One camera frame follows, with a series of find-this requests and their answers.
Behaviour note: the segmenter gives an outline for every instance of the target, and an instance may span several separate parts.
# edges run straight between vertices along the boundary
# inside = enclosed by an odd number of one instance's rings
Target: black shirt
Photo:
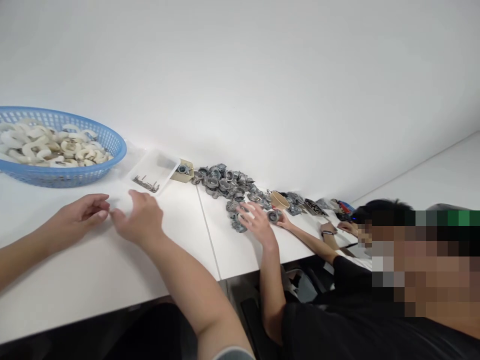
[[[480,359],[480,340],[424,317],[404,317],[400,302],[377,301],[372,272],[343,256],[333,261],[335,290],[317,304],[289,303],[283,347],[289,359]]]

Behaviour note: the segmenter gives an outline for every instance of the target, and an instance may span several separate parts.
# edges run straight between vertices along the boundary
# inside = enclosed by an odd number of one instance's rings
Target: small cardboard box
[[[182,174],[175,169],[175,172],[170,179],[179,181],[181,183],[188,183],[194,177],[194,165],[190,161],[183,160],[182,158],[180,159],[180,165],[188,166],[190,168],[190,174]]]

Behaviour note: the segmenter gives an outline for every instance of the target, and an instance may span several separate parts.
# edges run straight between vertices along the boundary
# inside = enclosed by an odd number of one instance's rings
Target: hand
[[[359,237],[359,230],[357,228],[357,224],[341,221],[338,223],[337,227],[343,231],[346,231],[349,234],[352,234],[356,238]]]
[[[278,219],[276,223],[279,227],[284,228],[286,230],[291,230],[294,225],[290,222],[290,219],[287,217],[287,214],[285,214],[285,211],[281,211],[281,216]]]
[[[166,237],[162,230],[164,212],[157,200],[146,192],[129,190],[128,193],[133,201],[130,217],[127,218],[123,211],[117,208],[110,213],[116,232],[141,248],[150,242],[164,239]]]
[[[250,216],[240,206],[236,210],[242,215],[238,217],[240,223],[250,230],[258,242],[263,247],[271,247],[278,245],[275,238],[274,231],[270,226],[270,221],[267,217],[267,213],[255,202],[242,202],[240,204],[244,208],[250,210],[250,213],[254,216]]]
[[[103,223],[109,215],[107,194],[90,194],[62,207],[32,235],[46,242],[49,254],[65,250]]]
[[[337,229],[335,228],[335,226],[333,226],[333,224],[330,221],[327,222],[326,224],[320,225],[320,233],[322,233],[324,231],[330,231],[333,234],[337,233]]]

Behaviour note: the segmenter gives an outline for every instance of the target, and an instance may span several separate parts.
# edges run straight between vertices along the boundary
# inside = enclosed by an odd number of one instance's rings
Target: blue plastic basket
[[[24,118],[36,119],[45,127],[57,131],[61,131],[65,124],[76,125],[81,130],[93,130],[98,134],[97,141],[113,159],[92,166],[67,168],[30,166],[0,160],[0,171],[21,182],[46,188],[75,188],[91,184],[108,174],[127,153],[127,144],[118,133],[86,117],[38,107],[0,106],[0,123],[15,124]]]

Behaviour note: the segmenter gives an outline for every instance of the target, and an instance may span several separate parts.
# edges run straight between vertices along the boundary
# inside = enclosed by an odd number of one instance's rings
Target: hair
[[[369,222],[375,226],[405,226],[409,222],[408,213],[412,211],[410,205],[398,199],[377,199],[357,208],[351,215],[351,220],[355,224]]]

